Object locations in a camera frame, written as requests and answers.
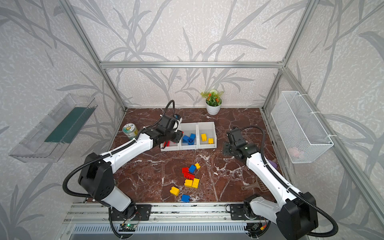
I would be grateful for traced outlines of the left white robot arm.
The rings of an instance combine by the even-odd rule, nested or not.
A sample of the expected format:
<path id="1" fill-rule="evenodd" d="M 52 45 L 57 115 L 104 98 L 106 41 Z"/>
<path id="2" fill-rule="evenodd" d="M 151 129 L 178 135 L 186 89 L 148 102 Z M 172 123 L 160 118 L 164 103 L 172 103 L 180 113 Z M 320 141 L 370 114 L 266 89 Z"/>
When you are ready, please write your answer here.
<path id="1" fill-rule="evenodd" d="M 180 115 L 162 115 L 156 124 L 142 128 L 135 138 L 120 147 L 102 155 L 89 154 L 84 164 L 64 179 L 64 192 L 74 197 L 92 198 L 106 207 L 131 216 L 136 212 L 136 205 L 116 186 L 114 173 L 138 155 L 164 142 L 178 143 L 183 136 L 179 130 L 181 122 Z M 69 180 L 78 172 L 78 183 L 87 191 L 85 194 L 73 192 L 68 187 Z"/>

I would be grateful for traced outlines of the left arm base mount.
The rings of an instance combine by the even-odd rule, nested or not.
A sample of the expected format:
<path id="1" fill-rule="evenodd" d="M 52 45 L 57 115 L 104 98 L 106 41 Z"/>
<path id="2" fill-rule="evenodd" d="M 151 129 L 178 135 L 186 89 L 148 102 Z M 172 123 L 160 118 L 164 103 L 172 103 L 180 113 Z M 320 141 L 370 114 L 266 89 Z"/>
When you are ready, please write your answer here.
<path id="1" fill-rule="evenodd" d="M 150 204 L 131 204 L 123 212 L 112 208 L 112 221 L 148 221 L 151 215 L 151 209 L 152 205 Z"/>

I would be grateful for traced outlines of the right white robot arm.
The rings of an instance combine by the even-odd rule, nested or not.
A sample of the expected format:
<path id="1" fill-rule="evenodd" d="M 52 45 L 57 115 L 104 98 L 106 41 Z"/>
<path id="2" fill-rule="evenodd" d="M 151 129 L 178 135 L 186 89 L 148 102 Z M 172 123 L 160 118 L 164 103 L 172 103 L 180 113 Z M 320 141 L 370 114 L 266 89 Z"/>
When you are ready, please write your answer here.
<path id="1" fill-rule="evenodd" d="M 261 196 L 245 199 L 247 217 L 264 217 L 276 224 L 287 240 L 298 240 L 304 236 L 329 238 L 339 231 L 337 222 L 325 211 L 317 207 L 316 199 L 309 192 L 303 193 L 286 180 L 266 159 L 264 147 L 266 132 L 262 132 L 262 142 L 258 147 L 247 143 L 242 132 L 245 128 L 234 127 L 227 132 L 228 142 L 223 145 L 225 156 L 235 157 L 254 172 L 274 196 L 275 201 L 267 201 Z"/>

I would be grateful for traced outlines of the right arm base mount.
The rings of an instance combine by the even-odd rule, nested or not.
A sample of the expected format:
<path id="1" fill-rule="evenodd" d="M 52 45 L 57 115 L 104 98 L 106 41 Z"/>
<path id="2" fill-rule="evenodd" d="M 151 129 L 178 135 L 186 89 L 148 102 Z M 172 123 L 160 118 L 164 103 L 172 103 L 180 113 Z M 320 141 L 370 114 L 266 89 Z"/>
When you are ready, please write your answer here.
<path id="1" fill-rule="evenodd" d="M 227 204 L 226 211 L 231 215 L 231 220 L 234 221 L 266 221 L 265 218 L 253 213 L 251 207 L 245 204 Z"/>

